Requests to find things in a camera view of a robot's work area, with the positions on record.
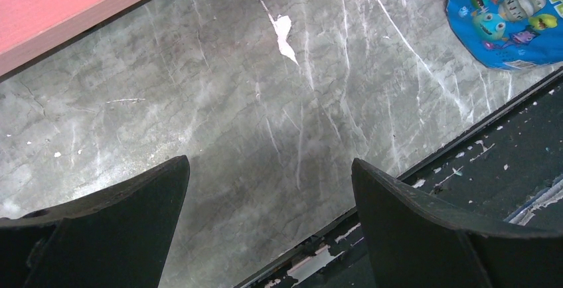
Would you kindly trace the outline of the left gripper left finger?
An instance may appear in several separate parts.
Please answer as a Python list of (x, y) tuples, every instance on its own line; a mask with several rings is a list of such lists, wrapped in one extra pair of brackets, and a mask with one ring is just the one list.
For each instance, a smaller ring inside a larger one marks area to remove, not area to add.
[(2, 287), (157, 287), (189, 184), (186, 156), (1, 219)]

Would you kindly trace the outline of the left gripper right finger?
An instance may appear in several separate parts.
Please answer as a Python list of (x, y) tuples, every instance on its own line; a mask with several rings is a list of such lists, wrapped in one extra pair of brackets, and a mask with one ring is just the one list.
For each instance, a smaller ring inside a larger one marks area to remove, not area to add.
[(458, 208), (355, 159), (377, 287), (561, 287), (562, 234)]

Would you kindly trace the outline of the pink three-tier shelf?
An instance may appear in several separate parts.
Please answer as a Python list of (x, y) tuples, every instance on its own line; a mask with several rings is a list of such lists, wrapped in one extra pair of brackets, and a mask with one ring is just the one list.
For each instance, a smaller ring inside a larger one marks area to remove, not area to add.
[(1, 0), (1, 75), (142, 0)]

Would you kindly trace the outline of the blue roll front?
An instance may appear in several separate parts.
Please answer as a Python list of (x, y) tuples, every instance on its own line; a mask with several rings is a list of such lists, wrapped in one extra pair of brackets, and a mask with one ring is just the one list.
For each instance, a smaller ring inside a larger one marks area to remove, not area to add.
[(488, 68), (562, 61), (562, 0), (447, 0), (455, 36)]

